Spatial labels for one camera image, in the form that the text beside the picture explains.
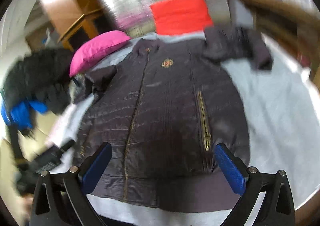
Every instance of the pink pillow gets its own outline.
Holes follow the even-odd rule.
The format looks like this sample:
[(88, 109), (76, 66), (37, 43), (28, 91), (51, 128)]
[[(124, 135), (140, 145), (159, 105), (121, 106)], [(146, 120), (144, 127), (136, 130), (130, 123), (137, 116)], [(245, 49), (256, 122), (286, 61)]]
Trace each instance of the pink pillow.
[(115, 30), (98, 35), (82, 45), (72, 58), (70, 77), (95, 66), (105, 56), (124, 46), (130, 37), (124, 32)]

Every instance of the bedding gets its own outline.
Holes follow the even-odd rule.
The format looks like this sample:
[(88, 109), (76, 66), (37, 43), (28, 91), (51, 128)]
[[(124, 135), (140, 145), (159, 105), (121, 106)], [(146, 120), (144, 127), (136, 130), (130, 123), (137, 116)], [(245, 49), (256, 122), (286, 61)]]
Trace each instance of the bedding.
[[(150, 33), (144, 39), (178, 42), (185, 39), (204, 38), (203, 32), (183, 36), (158, 36)], [(122, 61), (140, 38), (132, 39), (120, 51), (106, 57), (93, 69)], [(254, 72), (247, 60), (230, 60), (223, 67), (231, 76), (244, 103), (249, 125), (250, 163), (261, 172), (275, 173), (284, 169), (288, 175), (294, 205), (298, 209), (318, 190), (320, 174), (320, 98), (314, 85), (304, 75), (297, 62), (271, 38), (264, 36), (271, 50), (274, 65), (271, 73)], [(77, 106), (84, 114), (93, 95)], [(81, 115), (74, 115), (63, 137), (76, 139)], [(56, 173), (71, 166), (72, 151), (63, 156), (63, 166)], [(109, 198), (87, 196), (98, 214), (135, 225), (221, 225), (230, 210), (211, 213), (171, 213), (160, 209), (135, 206)], [(247, 224), (252, 225), (263, 201), (261, 193)]]

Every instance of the zipper pocket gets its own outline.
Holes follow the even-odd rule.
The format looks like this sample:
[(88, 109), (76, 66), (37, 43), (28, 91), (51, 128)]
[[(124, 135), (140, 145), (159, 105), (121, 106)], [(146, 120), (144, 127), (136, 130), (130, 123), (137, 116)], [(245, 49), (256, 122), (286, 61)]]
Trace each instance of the zipper pocket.
[(85, 147), (82, 145), (80, 147), (80, 155), (81, 155), (81, 157), (84, 157), (84, 154), (85, 154)]
[(198, 97), (200, 121), (201, 121), (201, 137), (203, 140), (204, 150), (209, 151), (212, 144), (212, 139), (211, 139), (211, 134), (209, 129), (208, 117), (205, 112), (204, 100), (200, 90), (198, 90), (197, 92), (197, 97)]

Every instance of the white wall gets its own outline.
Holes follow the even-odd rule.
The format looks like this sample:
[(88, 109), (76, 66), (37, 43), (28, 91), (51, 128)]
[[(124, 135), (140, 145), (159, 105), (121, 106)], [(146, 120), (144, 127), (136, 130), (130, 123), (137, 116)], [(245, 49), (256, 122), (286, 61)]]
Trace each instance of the white wall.
[[(6, 73), (9, 68), (17, 61), (19, 57), (30, 54), (31, 50), (24, 37), (17, 38), (9, 47), (6, 48), (5, 53), (0, 56), (0, 85), (5, 80)], [(5, 137), (5, 124), (0, 117), (0, 140)]]
[(37, 0), (13, 0), (0, 21), (0, 55), (24, 34), (24, 27)]
[(31, 34), (33, 31), (37, 30), (41, 26), (45, 25), (46, 23), (50, 22), (50, 19), (47, 15), (43, 15), (34, 19), (31, 22), (28, 22), (24, 27), (23, 34), (26, 37), (27, 35)]

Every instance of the jacket zipper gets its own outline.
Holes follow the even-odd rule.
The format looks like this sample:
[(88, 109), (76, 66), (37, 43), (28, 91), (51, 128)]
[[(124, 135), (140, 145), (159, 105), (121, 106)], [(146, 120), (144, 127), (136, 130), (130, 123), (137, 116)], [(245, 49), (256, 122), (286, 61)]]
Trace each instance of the jacket zipper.
[(211, 134), (210, 134), (210, 130), (209, 130), (208, 117), (205, 112), (204, 100), (203, 100), (202, 93), (200, 90), (198, 90), (198, 92), (197, 92), (197, 97), (198, 97), (198, 103), (199, 103), (201, 134), (202, 134), (203, 146), (204, 146), (205, 151), (209, 151), (211, 144), (212, 144), (212, 139), (211, 139)]
[(135, 108), (133, 116), (132, 116), (128, 140), (127, 140), (127, 142), (125, 144), (125, 151), (124, 151), (124, 192), (123, 192), (123, 200), (124, 201), (127, 201), (127, 198), (128, 198), (128, 168), (126, 166), (126, 162), (125, 161), (126, 161), (127, 155), (128, 155), (129, 143), (130, 143), (130, 140), (131, 140), (130, 136), (131, 136), (131, 132), (133, 130), (134, 121), (135, 121), (135, 117), (136, 117), (136, 112), (137, 112), (137, 108), (138, 108), (139, 102), (140, 102), (143, 79), (144, 79), (145, 70), (146, 70), (146, 67), (148, 65), (148, 62), (149, 62), (149, 54), (148, 54), (148, 57), (147, 57), (146, 66), (144, 67), (144, 70), (143, 70), (143, 75), (142, 75), (142, 80), (141, 80), (141, 85), (140, 85), (140, 90), (139, 90), (139, 97), (138, 97), (136, 108)]
[(80, 147), (80, 155), (81, 157), (84, 157), (84, 151), (85, 151), (85, 147), (84, 147), (84, 143), (82, 144), (82, 146)]

